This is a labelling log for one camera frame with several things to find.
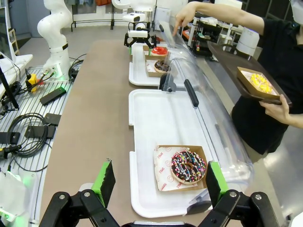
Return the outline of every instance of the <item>sprinkled donut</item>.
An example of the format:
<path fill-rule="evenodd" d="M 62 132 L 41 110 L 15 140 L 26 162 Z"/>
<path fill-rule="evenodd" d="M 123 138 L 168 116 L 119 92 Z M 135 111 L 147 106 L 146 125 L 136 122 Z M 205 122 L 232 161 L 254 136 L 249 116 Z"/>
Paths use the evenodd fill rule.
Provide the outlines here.
<path fill-rule="evenodd" d="M 200 181 L 206 173 L 206 165 L 195 152 L 181 151 L 171 158 L 171 171 L 184 184 Z"/>

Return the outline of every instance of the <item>cable bundle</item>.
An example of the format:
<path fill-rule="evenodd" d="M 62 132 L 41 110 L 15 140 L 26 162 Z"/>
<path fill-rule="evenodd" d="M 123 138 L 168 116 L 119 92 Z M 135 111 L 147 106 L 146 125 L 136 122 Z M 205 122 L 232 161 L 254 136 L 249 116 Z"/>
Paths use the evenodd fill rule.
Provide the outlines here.
<path fill-rule="evenodd" d="M 28 138 L 25 139 L 21 144 L 19 144 L 22 146 L 22 149 L 14 151 L 12 153 L 13 155 L 19 157 L 32 157 L 37 154 L 45 145 L 48 133 L 47 123 L 45 121 L 45 118 L 38 113 L 28 113 L 14 119 L 8 130 L 8 141 L 10 141 L 11 134 L 19 123 L 21 123 L 23 120 L 29 120 L 30 126 L 32 126 L 33 119 L 39 120 L 44 126 L 44 133 L 42 137 L 39 138 L 37 141 L 32 142 L 28 142 Z"/>

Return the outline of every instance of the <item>brown serving tray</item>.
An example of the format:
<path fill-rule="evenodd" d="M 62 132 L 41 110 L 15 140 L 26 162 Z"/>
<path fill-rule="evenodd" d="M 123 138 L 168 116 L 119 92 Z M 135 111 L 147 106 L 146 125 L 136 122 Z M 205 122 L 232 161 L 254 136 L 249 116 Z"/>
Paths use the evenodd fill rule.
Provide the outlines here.
<path fill-rule="evenodd" d="M 276 83 L 276 81 L 271 77 L 271 75 L 261 66 L 261 64 L 253 57 L 241 53 L 238 50 L 236 50 L 237 54 L 226 52 L 223 50 L 223 46 L 212 42 L 207 42 L 207 44 L 209 50 L 221 63 L 221 65 L 226 70 L 227 74 L 232 79 L 235 86 L 237 87 L 237 89 L 239 90 L 239 92 L 243 97 L 253 98 L 266 103 L 273 103 L 278 105 L 281 104 L 281 101 L 279 100 L 279 96 L 268 96 L 266 93 L 263 92 L 257 92 L 252 94 L 238 78 L 238 67 L 246 68 L 249 70 L 262 73 L 271 83 L 271 85 L 276 90 L 276 92 L 280 95 L 285 96 L 289 106 L 292 105 L 292 102 L 285 94 L 285 92 L 281 89 L 281 87 Z"/>

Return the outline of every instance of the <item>black handle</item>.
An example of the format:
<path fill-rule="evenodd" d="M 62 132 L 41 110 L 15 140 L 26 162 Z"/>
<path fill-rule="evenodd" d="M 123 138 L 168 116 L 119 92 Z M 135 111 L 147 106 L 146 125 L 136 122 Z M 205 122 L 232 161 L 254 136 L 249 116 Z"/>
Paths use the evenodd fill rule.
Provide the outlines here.
<path fill-rule="evenodd" d="M 195 94 L 193 86 L 191 86 L 191 83 L 189 82 L 188 79 L 186 79 L 184 81 L 184 85 L 185 85 L 186 90 L 188 92 L 188 95 L 189 95 L 189 97 L 191 99 L 191 103 L 193 104 L 194 107 L 198 107 L 199 106 L 199 100 L 198 100 L 198 98 L 197 98 L 197 96 Z"/>
<path fill-rule="evenodd" d="M 164 32 L 164 28 L 162 25 L 159 25 L 159 28 L 160 28 L 161 32 Z"/>

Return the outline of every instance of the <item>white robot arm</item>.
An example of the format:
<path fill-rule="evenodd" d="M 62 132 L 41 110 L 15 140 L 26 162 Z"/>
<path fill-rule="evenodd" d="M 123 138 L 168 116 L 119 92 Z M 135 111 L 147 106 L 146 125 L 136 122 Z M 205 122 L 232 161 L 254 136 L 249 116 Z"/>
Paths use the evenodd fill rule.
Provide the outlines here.
<path fill-rule="evenodd" d="M 71 66 L 68 55 L 66 37 L 61 29 L 71 24 L 72 15 L 67 9 L 64 0 L 44 0 L 44 5 L 51 11 L 51 15 L 38 23 L 39 34 L 46 39 L 51 56 L 43 66 L 43 70 L 55 70 L 57 80 L 68 80 L 68 71 Z"/>

